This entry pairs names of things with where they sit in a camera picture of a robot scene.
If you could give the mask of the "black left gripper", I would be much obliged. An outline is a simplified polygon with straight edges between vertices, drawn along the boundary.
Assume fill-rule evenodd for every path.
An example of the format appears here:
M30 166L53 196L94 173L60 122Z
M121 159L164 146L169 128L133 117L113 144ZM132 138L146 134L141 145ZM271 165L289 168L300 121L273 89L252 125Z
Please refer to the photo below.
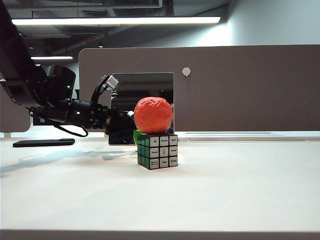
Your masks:
M109 109L99 103L72 99L66 122L85 129L105 129L109 145L134 145L134 113Z

